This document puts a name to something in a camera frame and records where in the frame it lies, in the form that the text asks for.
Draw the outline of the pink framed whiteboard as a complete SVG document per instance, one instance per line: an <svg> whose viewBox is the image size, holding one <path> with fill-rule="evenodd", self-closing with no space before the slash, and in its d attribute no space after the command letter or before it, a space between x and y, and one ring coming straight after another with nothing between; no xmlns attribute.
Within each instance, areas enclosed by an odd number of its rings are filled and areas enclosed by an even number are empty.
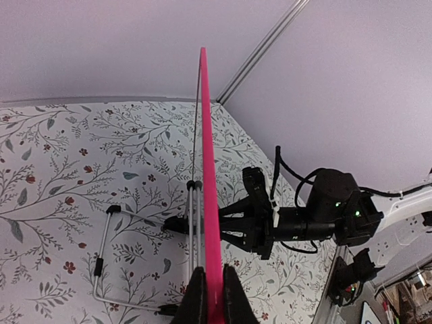
<svg viewBox="0 0 432 324"><path fill-rule="evenodd" d="M205 233L205 263L207 275L207 322L224 323L223 269L211 122L209 71L207 65L207 50L204 47L200 49L199 76L202 105L202 166L204 202L203 222Z"/></svg>

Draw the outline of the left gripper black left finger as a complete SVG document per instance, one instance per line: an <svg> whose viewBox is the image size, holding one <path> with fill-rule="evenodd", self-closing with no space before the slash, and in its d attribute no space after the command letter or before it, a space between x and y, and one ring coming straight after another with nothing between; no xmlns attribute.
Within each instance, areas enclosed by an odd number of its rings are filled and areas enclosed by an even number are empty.
<svg viewBox="0 0 432 324"><path fill-rule="evenodd" d="M203 267L193 271L171 324L207 324L207 278Z"/></svg>

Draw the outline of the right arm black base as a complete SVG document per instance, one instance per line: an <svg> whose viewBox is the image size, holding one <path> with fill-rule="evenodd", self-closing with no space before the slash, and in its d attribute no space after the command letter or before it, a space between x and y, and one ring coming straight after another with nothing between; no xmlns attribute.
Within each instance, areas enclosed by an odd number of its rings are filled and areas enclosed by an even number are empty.
<svg viewBox="0 0 432 324"><path fill-rule="evenodd" d="M349 306L360 296L366 282L375 279L383 267L376 267L369 256L369 248L364 248L350 264L338 256L331 275L327 295L337 306Z"/></svg>

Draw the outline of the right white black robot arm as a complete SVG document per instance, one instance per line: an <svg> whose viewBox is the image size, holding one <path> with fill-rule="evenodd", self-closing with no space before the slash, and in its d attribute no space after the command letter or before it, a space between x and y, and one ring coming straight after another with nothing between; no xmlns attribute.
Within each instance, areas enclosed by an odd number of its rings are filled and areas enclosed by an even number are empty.
<svg viewBox="0 0 432 324"><path fill-rule="evenodd" d="M366 244L375 235L412 217L431 214L431 180L408 190L379 192L360 187L353 175L318 168L300 181L312 188L304 206L282 207L276 183L259 167L242 171L247 195L219 210L221 239L268 260L273 245L332 239L337 246Z"/></svg>

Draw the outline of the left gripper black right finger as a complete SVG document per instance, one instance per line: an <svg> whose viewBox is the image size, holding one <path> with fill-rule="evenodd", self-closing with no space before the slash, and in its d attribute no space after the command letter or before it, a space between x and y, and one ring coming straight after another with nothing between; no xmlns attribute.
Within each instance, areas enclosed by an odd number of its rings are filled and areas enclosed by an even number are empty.
<svg viewBox="0 0 432 324"><path fill-rule="evenodd" d="M236 270L223 267L223 316L227 324L259 324Z"/></svg>

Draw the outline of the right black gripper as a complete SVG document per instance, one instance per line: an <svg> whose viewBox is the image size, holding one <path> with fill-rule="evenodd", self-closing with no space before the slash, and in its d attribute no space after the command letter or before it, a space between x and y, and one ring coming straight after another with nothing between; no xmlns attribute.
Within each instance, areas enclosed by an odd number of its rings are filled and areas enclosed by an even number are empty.
<svg viewBox="0 0 432 324"><path fill-rule="evenodd" d="M371 195L361 192L353 175L336 169L316 172L305 206L280 207L276 228L254 214L249 198L220 208L218 213L220 219L241 214L248 220L245 233L221 232L221 239L263 260L269 259L275 242L332 238L339 246L360 246L374 236L383 219Z"/></svg>

